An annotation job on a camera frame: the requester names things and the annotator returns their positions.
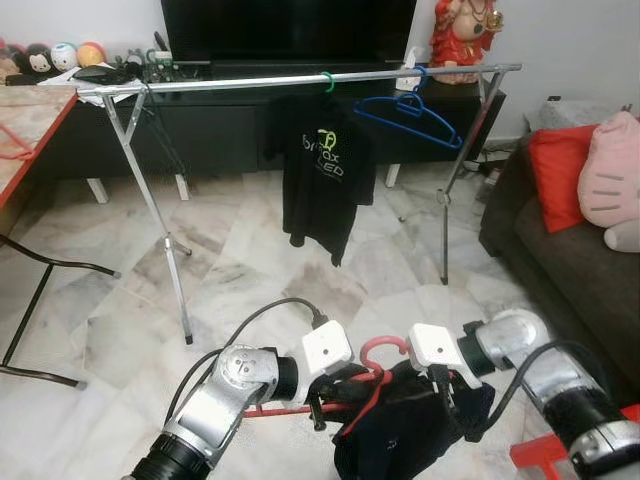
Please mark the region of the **red plastic hanger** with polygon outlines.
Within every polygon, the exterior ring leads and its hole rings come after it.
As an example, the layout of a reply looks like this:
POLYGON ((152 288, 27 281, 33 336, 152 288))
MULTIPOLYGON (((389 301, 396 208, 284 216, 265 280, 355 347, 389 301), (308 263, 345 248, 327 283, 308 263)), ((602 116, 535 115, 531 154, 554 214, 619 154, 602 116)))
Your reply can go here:
POLYGON ((14 148, 9 152, 0 152, 0 157, 3 159, 15 159, 26 161, 32 156, 32 147, 27 142, 23 141, 22 137, 19 137, 17 133, 14 133, 12 129, 9 129, 3 123, 0 123, 0 132, 3 132, 14 148))
MULTIPOLYGON (((357 355, 353 353, 352 361, 347 365, 361 365, 366 367, 365 374, 358 375, 356 378, 357 380, 366 381, 366 404, 361 408, 360 412, 358 412, 355 420, 349 422, 347 425, 343 425, 343 428, 339 431, 339 434, 342 436, 351 433, 360 420, 369 415, 369 412, 374 410, 380 402, 388 398, 390 384, 396 379, 396 374, 394 374, 392 367, 381 366, 378 361, 371 357, 371 353, 374 352, 376 348, 383 346, 396 349, 399 355, 410 360, 410 344, 408 344, 407 340, 403 337, 396 337, 396 335, 379 335, 379 337, 366 340, 360 349, 358 349, 357 355)), ((308 387, 310 387, 310 384, 314 380, 311 380, 307 385, 302 385, 302 387, 294 389, 294 397, 282 399, 282 401, 279 402, 280 406, 278 408, 265 408, 262 407, 261 404, 253 404, 253 406, 244 410, 244 416, 246 416, 247 419, 265 419, 265 417, 297 415, 297 413, 306 413, 308 416, 305 397, 307 396, 308 387)))

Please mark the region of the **dark shirt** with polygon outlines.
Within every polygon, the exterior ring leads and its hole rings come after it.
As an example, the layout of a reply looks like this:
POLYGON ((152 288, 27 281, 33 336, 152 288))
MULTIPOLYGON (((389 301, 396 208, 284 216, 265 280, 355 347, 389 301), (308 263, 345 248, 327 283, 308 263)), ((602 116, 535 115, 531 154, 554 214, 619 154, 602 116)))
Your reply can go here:
POLYGON ((399 362, 379 402, 361 420, 357 410, 328 413, 339 422, 334 465, 342 480, 412 480, 463 439, 449 424, 442 397, 430 381, 399 362))

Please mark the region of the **blue plastic hanger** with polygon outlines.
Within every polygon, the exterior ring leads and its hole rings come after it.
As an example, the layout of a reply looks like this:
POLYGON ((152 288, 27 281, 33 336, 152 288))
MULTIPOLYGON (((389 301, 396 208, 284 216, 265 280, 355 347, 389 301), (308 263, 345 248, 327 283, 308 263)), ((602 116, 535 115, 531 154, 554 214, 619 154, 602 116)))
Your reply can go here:
POLYGON ((444 116, 431 110, 420 95, 420 87, 399 91, 392 96, 366 97, 355 102, 353 113, 365 116, 399 131, 416 134, 445 148, 457 150, 463 143, 461 133, 444 116))

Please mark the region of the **red plastic stool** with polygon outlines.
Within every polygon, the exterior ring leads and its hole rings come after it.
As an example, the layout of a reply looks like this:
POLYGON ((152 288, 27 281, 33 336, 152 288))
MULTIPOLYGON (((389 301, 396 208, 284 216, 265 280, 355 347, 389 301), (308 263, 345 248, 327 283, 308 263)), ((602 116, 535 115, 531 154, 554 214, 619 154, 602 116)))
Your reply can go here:
POLYGON ((640 480, 640 406, 617 407, 595 390, 545 404, 552 433, 509 448, 517 470, 541 480, 640 480))

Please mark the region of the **dark grey sofa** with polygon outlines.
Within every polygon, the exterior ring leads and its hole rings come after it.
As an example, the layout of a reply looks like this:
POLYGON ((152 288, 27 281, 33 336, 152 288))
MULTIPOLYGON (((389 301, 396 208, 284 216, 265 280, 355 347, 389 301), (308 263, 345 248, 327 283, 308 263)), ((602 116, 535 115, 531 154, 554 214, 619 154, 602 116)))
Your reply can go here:
POLYGON ((480 243, 529 292, 554 337, 588 347, 621 406, 640 401, 640 256, 611 250, 590 223, 545 228, 526 134, 504 161, 480 243))

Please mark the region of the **black shirt green logo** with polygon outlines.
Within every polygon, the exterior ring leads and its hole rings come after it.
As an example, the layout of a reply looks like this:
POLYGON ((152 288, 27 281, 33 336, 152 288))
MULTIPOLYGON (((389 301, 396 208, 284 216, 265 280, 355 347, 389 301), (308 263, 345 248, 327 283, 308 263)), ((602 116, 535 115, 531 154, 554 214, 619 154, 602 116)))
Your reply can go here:
POLYGON ((264 155, 282 157, 282 229, 294 247, 314 239, 342 265, 358 206, 372 204, 372 141, 329 93, 296 93, 266 109, 264 155))

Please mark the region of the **red cushion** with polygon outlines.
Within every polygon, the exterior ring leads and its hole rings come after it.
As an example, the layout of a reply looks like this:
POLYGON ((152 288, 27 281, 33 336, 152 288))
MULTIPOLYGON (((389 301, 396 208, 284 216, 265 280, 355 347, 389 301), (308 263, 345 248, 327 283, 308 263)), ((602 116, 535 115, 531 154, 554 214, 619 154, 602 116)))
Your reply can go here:
POLYGON ((595 128, 596 125, 581 125, 532 133, 530 161, 538 184, 541 215, 549 233, 585 221, 577 188, 595 128))

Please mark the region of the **black TV cabinet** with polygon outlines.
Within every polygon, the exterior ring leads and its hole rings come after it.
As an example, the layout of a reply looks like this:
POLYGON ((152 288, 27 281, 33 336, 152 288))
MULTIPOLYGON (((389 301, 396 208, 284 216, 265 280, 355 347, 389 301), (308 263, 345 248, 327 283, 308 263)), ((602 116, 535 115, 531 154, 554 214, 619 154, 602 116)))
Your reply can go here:
MULTIPOLYGON (((296 93, 325 93, 321 84, 251 90, 152 93, 143 105, 132 148, 142 173, 187 177, 282 169, 264 151, 266 109, 271 100, 296 93)), ((372 141, 376 164, 453 163, 458 151, 353 113, 366 97, 396 95, 393 81, 339 83, 332 93, 372 141)), ((483 96, 476 84, 443 84, 430 79, 420 88, 426 105, 466 137, 483 96)), ((108 114, 78 102, 29 169, 33 180, 131 177, 108 114)))

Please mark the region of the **pink cat face cushion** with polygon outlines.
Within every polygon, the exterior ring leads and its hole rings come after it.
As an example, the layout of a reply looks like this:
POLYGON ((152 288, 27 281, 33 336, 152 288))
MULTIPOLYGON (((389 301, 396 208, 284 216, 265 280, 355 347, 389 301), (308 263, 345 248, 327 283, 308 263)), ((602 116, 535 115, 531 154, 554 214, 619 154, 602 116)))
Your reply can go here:
POLYGON ((584 218, 600 228, 640 218, 639 174, 639 120, 618 111, 591 133, 577 187, 584 218))

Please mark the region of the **silver clothes rack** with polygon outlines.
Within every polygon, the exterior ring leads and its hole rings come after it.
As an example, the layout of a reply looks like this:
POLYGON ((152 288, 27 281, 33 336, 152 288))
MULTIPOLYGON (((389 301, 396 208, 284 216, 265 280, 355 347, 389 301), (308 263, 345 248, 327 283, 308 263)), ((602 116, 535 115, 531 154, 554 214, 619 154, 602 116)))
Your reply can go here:
POLYGON ((111 128, 114 129, 116 140, 122 147, 125 160, 131 166, 134 183, 140 188, 143 201, 146 202, 148 211, 155 220, 157 228, 163 233, 163 247, 166 264, 172 278, 175 301, 177 301, 177 312, 182 326, 184 340, 191 346, 195 342, 195 334, 192 332, 191 323, 184 297, 182 280, 178 269, 178 261, 175 260, 175 253, 189 255, 191 250, 183 246, 172 238, 172 230, 165 223, 164 215, 161 215, 159 206, 148 186, 145 174, 142 173, 137 156, 132 148, 132 137, 137 123, 140 122, 143 105, 145 105, 146 93, 177 93, 177 92, 204 92, 219 90, 250 90, 250 88, 273 88, 293 86, 293 84, 325 84, 332 87, 338 83, 365 82, 365 81, 388 81, 388 79, 398 79, 407 77, 430 77, 430 76, 462 76, 462 74, 477 74, 485 76, 492 74, 492 81, 480 82, 483 87, 483 102, 477 110, 477 118, 468 128, 465 142, 460 150, 460 156, 454 160, 454 166, 460 168, 465 160, 468 150, 477 140, 481 125, 485 116, 492 109, 494 97, 497 96, 500 83, 506 78, 508 73, 524 69, 521 63, 506 63, 493 65, 475 65, 475 67, 444 67, 431 70, 426 67, 415 67, 413 69, 398 70, 371 70, 371 72, 353 72, 338 74, 312 74, 312 76, 283 76, 265 77, 252 79, 211 79, 211 81, 189 81, 189 82, 169 82, 160 84, 141 84, 141 86, 101 86, 92 88, 77 88, 77 95, 81 99, 101 99, 102 108, 108 114, 111 128))

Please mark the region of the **red seated statue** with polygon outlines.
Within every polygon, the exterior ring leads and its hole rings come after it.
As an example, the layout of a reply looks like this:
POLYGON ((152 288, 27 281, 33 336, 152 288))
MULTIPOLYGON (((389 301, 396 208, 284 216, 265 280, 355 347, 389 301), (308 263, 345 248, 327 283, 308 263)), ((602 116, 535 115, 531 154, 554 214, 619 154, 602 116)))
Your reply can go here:
POLYGON ((502 29, 495 0, 436 0, 428 68, 475 67, 502 29))

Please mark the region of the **black television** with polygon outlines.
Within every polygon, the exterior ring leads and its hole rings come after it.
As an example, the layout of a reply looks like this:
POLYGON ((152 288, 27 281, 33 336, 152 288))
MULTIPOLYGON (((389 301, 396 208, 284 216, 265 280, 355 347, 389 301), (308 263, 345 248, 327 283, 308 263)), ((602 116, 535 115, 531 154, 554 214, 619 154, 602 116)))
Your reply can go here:
POLYGON ((417 0, 160 0, 179 61, 401 59, 417 0))

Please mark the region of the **orange plush toy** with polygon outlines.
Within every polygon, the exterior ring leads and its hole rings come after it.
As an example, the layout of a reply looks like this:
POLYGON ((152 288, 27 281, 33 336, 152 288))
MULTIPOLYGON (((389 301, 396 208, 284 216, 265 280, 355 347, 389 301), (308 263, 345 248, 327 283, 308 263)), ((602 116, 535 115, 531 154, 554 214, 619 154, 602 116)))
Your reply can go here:
POLYGON ((76 58, 79 67, 95 67, 106 61, 106 52, 104 47, 96 42, 84 42, 76 50, 76 58))

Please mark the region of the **white blue plush toy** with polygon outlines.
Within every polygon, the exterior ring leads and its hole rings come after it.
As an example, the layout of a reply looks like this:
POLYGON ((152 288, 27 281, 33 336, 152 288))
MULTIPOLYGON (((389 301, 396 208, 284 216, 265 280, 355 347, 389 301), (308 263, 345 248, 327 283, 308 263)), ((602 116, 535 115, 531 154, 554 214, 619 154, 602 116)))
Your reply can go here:
POLYGON ((74 67, 78 67, 77 46, 60 42, 51 47, 52 65, 59 72, 67 72, 74 67))

